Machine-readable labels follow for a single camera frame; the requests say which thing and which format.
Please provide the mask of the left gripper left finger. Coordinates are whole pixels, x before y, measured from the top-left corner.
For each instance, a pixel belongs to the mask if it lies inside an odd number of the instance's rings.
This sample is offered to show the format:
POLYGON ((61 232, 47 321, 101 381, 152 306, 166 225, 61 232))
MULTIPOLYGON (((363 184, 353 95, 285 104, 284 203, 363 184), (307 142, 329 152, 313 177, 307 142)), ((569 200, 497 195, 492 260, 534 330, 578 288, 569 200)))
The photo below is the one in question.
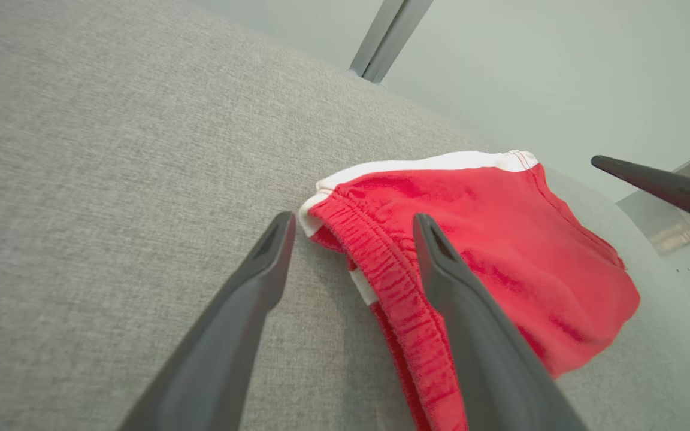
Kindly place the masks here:
POLYGON ((293 212, 273 218, 120 425, 121 430, 237 430, 268 314, 284 293, 293 212))

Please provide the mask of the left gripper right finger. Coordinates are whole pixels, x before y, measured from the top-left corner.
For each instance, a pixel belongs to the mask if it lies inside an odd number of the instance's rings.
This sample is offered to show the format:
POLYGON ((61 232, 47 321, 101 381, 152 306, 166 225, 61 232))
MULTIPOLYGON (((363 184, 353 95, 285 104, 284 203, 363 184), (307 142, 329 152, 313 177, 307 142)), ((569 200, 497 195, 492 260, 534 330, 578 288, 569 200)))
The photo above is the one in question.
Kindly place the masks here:
POLYGON ((525 338, 434 219, 413 221, 425 296, 446 325, 471 430, 585 430, 525 338))

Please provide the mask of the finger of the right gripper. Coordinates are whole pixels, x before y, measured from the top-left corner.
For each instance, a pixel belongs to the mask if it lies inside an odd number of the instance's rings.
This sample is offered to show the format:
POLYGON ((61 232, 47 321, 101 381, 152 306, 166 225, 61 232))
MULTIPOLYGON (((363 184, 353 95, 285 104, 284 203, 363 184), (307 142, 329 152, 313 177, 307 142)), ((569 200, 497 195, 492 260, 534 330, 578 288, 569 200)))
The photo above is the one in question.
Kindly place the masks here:
POLYGON ((646 193, 690 213, 690 177, 629 163, 606 156, 594 156, 592 166, 629 183, 646 193))

